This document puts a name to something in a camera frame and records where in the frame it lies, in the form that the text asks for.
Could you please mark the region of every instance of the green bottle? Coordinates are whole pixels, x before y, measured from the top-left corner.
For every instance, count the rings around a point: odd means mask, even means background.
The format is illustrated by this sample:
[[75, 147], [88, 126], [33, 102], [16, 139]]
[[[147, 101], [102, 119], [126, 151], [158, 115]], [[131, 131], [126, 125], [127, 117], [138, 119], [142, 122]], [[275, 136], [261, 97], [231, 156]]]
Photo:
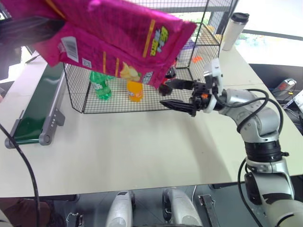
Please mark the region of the green bottle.
[[90, 73], [90, 82], [94, 87], [96, 95], [99, 99], [108, 100], [111, 97], [112, 92], [108, 86], [108, 80], [110, 78], [111, 76], [99, 72], [92, 71]]

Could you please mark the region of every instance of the snack package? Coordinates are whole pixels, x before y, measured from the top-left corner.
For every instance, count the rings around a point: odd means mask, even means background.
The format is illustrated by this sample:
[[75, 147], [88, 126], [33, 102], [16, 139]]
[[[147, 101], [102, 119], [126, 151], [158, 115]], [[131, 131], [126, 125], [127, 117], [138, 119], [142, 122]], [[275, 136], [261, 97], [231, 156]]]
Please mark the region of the snack package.
[[62, 61], [158, 88], [196, 28], [172, 15], [124, 0], [2, 0], [13, 18], [64, 19], [34, 45], [54, 66]]

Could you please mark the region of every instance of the tabletop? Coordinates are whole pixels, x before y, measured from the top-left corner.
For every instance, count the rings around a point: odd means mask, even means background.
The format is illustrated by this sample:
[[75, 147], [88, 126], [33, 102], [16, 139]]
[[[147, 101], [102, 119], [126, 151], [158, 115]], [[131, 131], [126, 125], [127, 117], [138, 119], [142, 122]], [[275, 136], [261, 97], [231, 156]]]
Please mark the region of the tabletop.
[[[220, 54], [224, 88], [267, 90], [239, 53]], [[25, 67], [0, 104], [0, 122], [10, 130], [26, 108], [46, 63]], [[234, 182], [245, 157], [244, 142], [232, 119], [216, 112], [195, 118], [175, 111], [80, 114], [64, 94], [66, 120], [49, 146], [21, 146], [36, 176], [39, 194], [63, 195], [130, 189]], [[280, 143], [291, 155], [291, 175], [303, 173], [302, 137], [285, 115]], [[0, 134], [0, 196], [33, 196], [19, 154]]]

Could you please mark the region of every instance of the white thermos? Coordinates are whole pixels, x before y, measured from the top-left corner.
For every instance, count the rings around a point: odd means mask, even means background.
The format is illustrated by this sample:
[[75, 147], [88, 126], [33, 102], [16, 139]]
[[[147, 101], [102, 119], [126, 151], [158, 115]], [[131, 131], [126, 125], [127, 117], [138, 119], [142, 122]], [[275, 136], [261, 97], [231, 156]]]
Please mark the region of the white thermos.
[[243, 31], [244, 26], [247, 24], [249, 16], [248, 13], [233, 13], [223, 36], [222, 50], [229, 51], [232, 48]]

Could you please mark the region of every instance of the wire mesh cage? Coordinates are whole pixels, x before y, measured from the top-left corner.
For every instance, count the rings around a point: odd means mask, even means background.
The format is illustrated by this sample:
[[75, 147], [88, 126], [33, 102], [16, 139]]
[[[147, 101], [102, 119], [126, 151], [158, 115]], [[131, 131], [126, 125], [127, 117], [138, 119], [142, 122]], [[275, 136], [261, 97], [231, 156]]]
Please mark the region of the wire mesh cage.
[[[197, 28], [177, 57], [176, 78], [186, 80], [203, 78], [204, 65], [219, 56], [222, 36], [233, 7], [233, 0], [131, 0], [131, 2], [170, 13], [183, 20], [195, 22]], [[192, 91], [173, 90], [162, 96], [157, 89], [143, 85], [140, 102], [128, 99], [126, 80], [109, 80], [112, 96], [99, 99], [89, 81], [90, 70], [68, 65], [66, 81], [72, 107], [80, 113], [118, 113], [166, 110], [160, 100], [179, 99], [188, 102]]]

